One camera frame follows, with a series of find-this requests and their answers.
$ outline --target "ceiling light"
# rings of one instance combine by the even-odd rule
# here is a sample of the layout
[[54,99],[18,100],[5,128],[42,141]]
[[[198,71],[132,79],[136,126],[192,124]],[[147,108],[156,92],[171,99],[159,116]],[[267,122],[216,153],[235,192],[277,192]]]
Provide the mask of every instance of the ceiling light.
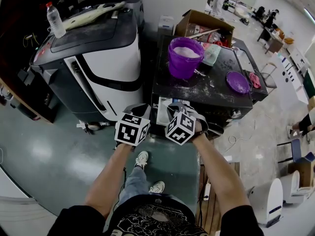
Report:
[[311,19],[311,21],[315,24],[315,19],[314,19],[314,17],[310,14],[310,12],[309,12],[307,9],[304,8],[304,10],[305,10],[307,16],[308,16],[308,17]]

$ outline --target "hand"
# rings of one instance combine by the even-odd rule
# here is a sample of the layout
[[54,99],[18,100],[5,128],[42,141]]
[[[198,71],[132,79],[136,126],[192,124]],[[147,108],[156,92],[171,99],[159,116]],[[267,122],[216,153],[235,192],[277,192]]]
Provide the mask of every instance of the hand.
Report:
[[200,132],[200,131],[202,131],[201,123],[200,123],[200,121],[196,120],[195,133]]

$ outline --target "concrete floor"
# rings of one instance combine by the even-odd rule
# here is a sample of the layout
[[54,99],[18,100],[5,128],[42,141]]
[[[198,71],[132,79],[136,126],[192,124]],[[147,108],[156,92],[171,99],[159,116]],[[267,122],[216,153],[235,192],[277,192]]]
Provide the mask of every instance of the concrete floor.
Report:
[[[233,36],[245,42],[261,70],[272,55],[270,52],[265,54],[263,40],[257,42],[263,29],[261,24],[251,18],[250,24],[246,26],[239,21],[240,18],[228,11],[224,11],[223,15],[235,27]],[[285,50],[281,50],[281,53],[288,56]],[[289,141],[286,125],[301,121],[307,113],[304,104],[290,110],[281,109],[275,89],[262,102],[257,102],[240,122],[234,123],[225,130],[224,135],[215,139],[215,146],[224,156],[230,155],[233,161],[241,162],[241,179],[245,188],[250,189],[286,174],[289,162],[279,165],[277,162],[290,158],[291,149],[289,145],[277,147],[277,144]],[[240,139],[233,147],[235,138],[231,136]],[[305,138],[300,140],[303,155],[315,151],[313,141],[308,144]]]
[[[54,124],[32,121],[9,105],[0,105],[2,166],[31,196],[52,213],[80,205],[108,162],[115,146],[114,127],[88,135],[76,128],[78,120],[61,107]],[[129,158],[130,174],[138,153],[150,158],[145,168],[150,184],[163,180],[165,193],[196,209],[199,157],[192,144],[182,147],[165,140],[147,138]]]

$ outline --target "sneaker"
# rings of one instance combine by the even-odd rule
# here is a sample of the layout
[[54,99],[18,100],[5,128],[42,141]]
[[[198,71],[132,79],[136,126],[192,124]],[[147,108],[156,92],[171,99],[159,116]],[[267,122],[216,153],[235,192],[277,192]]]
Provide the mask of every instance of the sneaker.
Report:
[[308,133],[306,134],[306,141],[308,142],[308,144],[310,144],[310,143],[311,143],[311,139],[310,139],[310,136],[309,136],[309,134],[308,134]]
[[146,151],[141,152],[138,157],[136,158],[136,166],[140,166],[144,170],[144,166],[147,164],[149,155]]
[[287,127],[286,127],[286,132],[287,132],[287,137],[288,137],[289,139],[291,139],[291,137],[292,137],[292,132],[293,132],[292,126],[287,126]]
[[165,183],[163,181],[156,182],[149,190],[152,193],[162,193],[165,188]]

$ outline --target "wheel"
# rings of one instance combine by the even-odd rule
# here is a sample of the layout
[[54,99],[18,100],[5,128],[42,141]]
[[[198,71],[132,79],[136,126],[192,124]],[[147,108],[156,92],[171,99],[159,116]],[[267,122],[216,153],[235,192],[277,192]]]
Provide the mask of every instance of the wheel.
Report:
[[95,122],[95,123],[89,123],[88,124],[88,129],[96,131],[96,130],[100,130],[100,124]]

